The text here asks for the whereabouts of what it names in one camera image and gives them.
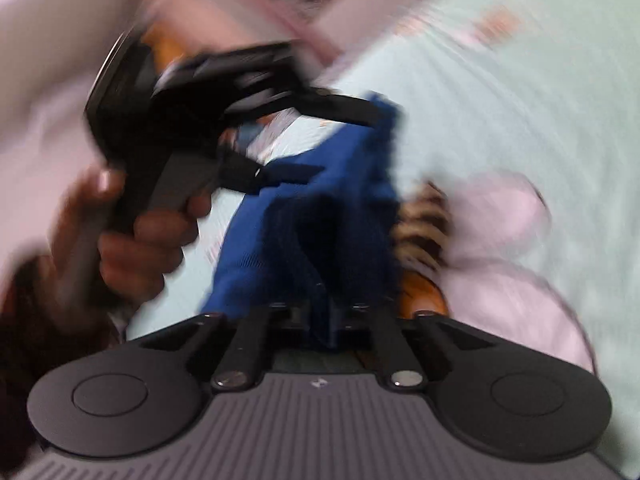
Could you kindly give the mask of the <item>red plaid sleeve forearm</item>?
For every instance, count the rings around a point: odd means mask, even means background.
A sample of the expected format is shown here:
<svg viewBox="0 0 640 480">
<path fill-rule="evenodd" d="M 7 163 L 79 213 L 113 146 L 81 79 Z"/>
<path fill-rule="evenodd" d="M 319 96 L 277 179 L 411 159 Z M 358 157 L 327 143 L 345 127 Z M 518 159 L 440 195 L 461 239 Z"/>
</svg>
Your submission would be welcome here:
<svg viewBox="0 0 640 480">
<path fill-rule="evenodd" d="M 1 303 L 1 474 L 26 462 L 36 437 L 27 399 L 50 370 L 116 344 L 104 314 L 62 329 L 55 313 L 51 258 L 34 255 L 15 271 Z"/>
</svg>

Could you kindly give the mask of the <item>person left hand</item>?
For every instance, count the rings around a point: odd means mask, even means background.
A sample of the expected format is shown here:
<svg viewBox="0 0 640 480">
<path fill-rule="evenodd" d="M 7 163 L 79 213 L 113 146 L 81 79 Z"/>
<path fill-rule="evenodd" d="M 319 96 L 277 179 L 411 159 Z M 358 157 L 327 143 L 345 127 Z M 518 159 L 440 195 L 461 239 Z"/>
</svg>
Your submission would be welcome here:
<svg viewBox="0 0 640 480">
<path fill-rule="evenodd" d="M 92 168 L 68 189 L 50 241 L 51 255 L 42 264 L 48 274 L 48 315 L 66 333 L 88 332 L 107 321 L 96 307 L 72 307 L 54 298 L 62 275 L 70 265 L 80 229 L 90 214 L 111 205 L 124 187 L 125 176 L 116 170 Z M 137 309 L 164 289 L 165 276 L 178 269 L 183 248 L 198 239 L 198 220 L 210 213 L 212 196 L 199 192 L 181 210 L 151 210 L 134 222 L 134 232 L 104 232 L 94 247 L 107 287 Z"/>
</svg>

